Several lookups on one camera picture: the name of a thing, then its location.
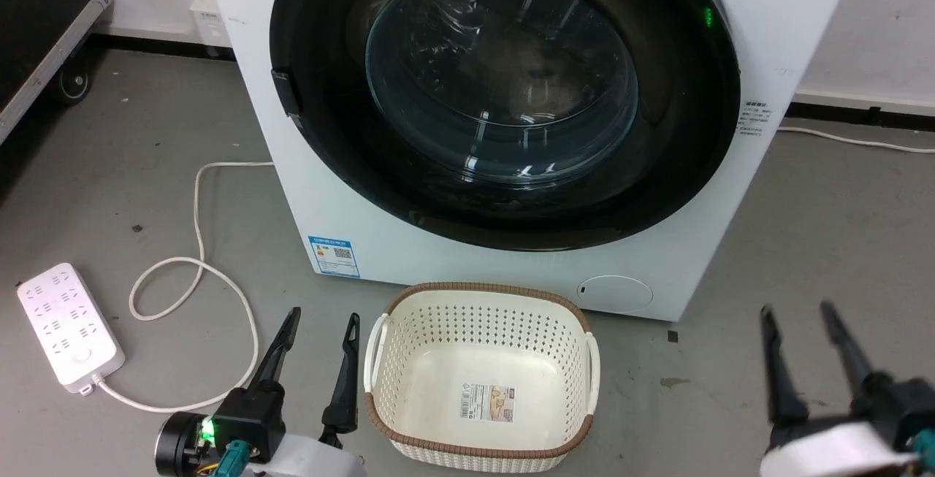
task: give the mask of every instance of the gray floor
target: gray floor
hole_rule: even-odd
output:
[[[935,147],[935,134],[788,121],[853,137]],[[0,186],[0,460],[10,475],[154,475],[163,416],[101,391],[68,394],[51,375],[15,297],[18,281],[53,264],[81,271],[124,351],[110,377],[157,405],[213,396],[250,353],[243,309],[205,278],[178,313],[134,320],[127,294],[154,262],[194,255],[191,184],[210,161],[268,157],[233,64],[113,51],[79,107],[23,144]],[[848,393],[818,319],[839,302],[872,360],[898,376],[935,375],[935,156],[780,134],[695,300],[672,328],[591,314],[603,374],[594,430],[552,475],[747,476],[757,473],[768,424],[757,315],[778,311],[798,388],[815,413],[843,411]],[[202,195],[208,261],[230,274],[269,340],[291,306],[304,310],[286,360],[285,420],[321,431],[348,314],[365,329],[400,287],[316,276],[271,169],[223,169]],[[140,225],[142,230],[131,229]],[[156,313],[191,280],[157,275],[141,299]],[[375,476],[467,475],[398,454],[361,415],[346,448]]]

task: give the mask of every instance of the caster wheel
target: caster wheel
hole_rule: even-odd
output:
[[[68,107],[79,104],[88,94],[91,77],[88,73],[88,60],[81,55],[69,57],[61,65],[53,79],[46,85],[49,97]]]

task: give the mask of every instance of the brown basket rim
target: brown basket rim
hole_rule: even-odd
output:
[[[470,283],[470,281],[433,281],[433,283],[419,283],[406,288],[398,297],[395,297],[386,308],[387,314],[392,314],[393,310],[400,306],[403,300],[411,297],[412,294],[421,293],[422,291],[486,291],[487,293],[518,294],[520,297],[538,298],[540,300],[557,303],[567,308],[567,310],[571,311],[578,319],[578,322],[581,324],[581,329],[584,330],[585,333],[591,332],[591,324],[588,323],[587,317],[584,316],[581,308],[568,300],[568,298],[549,293],[548,291],[501,285],[498,283]],[[503,459],[545,459],[561,457],[577,448],[578,445],[584,441],[588,431],[591,430],[591,424],[594,423],[594,415],[588,414],[584,417],[584,420],[581,422],[581,427],[578,428],[578,432],[575,433],[574,437],[570,438],[567,443],[557,448],[552,448],[551,450],[494,450],[487,448],[471,448],[457,444],[435,443],[434,441],[425,440],[424,438],[401,434],[393,430],[393,428],[386,426],[383,419],[380,418],[380,414],[377,414],[377,406],[374,403],[372,393],[367,393],[365,402],[367,403],[367,416],[373,421],[373,426],[377,427],[380,433],[383,433],[389,440],[393,440],[394,443],[407,444],[425,450],[443,451],[443,453],[457,454],[457,456],[466,457]]]

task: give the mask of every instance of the power cord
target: power cord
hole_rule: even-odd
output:
[[[935,148],[913,148],[913,147],[903,147],[903,145],[891,145],[889,143],[881,143],[879,141],[851,140],[848,137],[840,137],[839,135],[827,134],[824,131],[811,130],[808,128],[801,128],[797,126],[781,126],[778,128],[778,130],[779,131],[797,131],[799,134],[817,135],[818,137],[824,137],[826,140],[841,141],[841,143],[848,143],[851,145],[861,145],[861,147],[888,148],[888,150],[898,150],[901,152],[912,152],[913,154],[935,154]]]
[[[247,295],[243,293],[243,290],[240,290],[240,287],[238,287],[237,284],[234,283],[233,280],[231,280],[231,278],[228,278],[225,274],[223,274],[223,272],[205,263],[205,241],[202,240],[201,238],[201,227],[199,227],[198,225],[198,193],[199,193],[199,189],[201,185],[201,175],[203,175],[205,171],[208,170],[208,168],[271,167],[272,165],[273,164],[271,161],[268,161],[267,163],[231,163],[230,161],[220,161],[220,163],[206,164],[204,167],[201,167],[200,170],[198,170],[198,173],[194,176],[194,235],[196,235],[196,238],[198,239],[198,258],[196,259],[196,258],[191,258],[189,256],[176,256],[174,258],[167,258],[166,260],[160,261],[159,263],[154,264],[152,267],[144,271],[143,274],[141,274],[140,277],[137,278],[137,282],[133,284],[133,289],[130,290],[130,300],[129,300],[130,314],[132,314],[133,317],[136,318],[137,320],[153,321],[153,320],[159,320],[161,317],[167,316],[168,314],[172,313],[174,310],[177,310],[178,306],[185,303],[185,300],[187,300],[188,297],[190,297],[191,293],[193,293],[194,289],[198,286],[198,281],[201,281],[201,276],[205,270],[207,270],[208,272],[214,274],[215,276],[223,280],[224,283],[227,283],[227,285],[229,285],[230,288],[235,293],[237,293],[237,296],[240,297],[240,301],[243,302],[243,308],[244,310],[247,311],[247,322],[250,324],[250,334],[251,336],[253,336],[253,356],[251,357],[251,360],[250,360],[250,366],[247,367],[247,371],[246,373],[243,374],[243,377],[241,377],[240,380],[237,381],[236,384],[234,384],[234,387],[240,387],[241,385],[246,383],[248,378],[250,378],[251,374],[253,374],[253,369],[256,367],[257,357],[260,354],[260,339],[257,336],[256,321],[254,321],[253,319],[253,310],[250,309],[250,302],[247,301]],[[140,288],[140,285],[143,284],[143,281],[146,280],[146,278],[149,277],[150,274],[153,274],[153,271],[157,270],[160,267],[163,267],[163,265],[174,264],[178,262],[198,265],[198,272],[196,275],[194,275],[194,280],[191,281],[191,285],[189,285],[188,290],[185,291],[185,293],[181,295],[181,297],[178,298],[178,300],[176,300],[174,304],[172,304],[166,310],[163,310],[161,313],[157,313],[157,314],[153,314],[149,316],[138,313],[137,301],[136,301],[137,290]],[[217,397],[210,398],[209,400],[203,400],[198,403],[190,404],[188,406],[180,406],[177,408],[160,408],[156,406],[148,406],[146,404],[140,404],[136,400],[132,400],[131,398],[124,397],[122,394],[117,393],[116,390],[108,386],[107,383],[104,382],[103,377],[100,377],[99,375],[94,375],[93,381],[95,384],[100,386],[100,388],[103,389],[111,397],[116,398],[116,400],[120,400],[122,403],[127,404],[128,406],[137,408],[137,410],[150,411],[151,413],[176,413],[176,411],[197,410],[197,408],[203,408],[206,406],[210,406],[212,404],[217,404],[218,402],[221,402],[222,400],[224,400],[225,397],[227,397],[227,392],[224,392],[224,393],[221,393]]]

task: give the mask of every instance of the white plastic basket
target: white plastic basket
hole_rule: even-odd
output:
[[[557,294],[488,283],[404,291],[367,343],[374,425],[407,457],[462,470],[550,470],[590,430],[600,355]]]

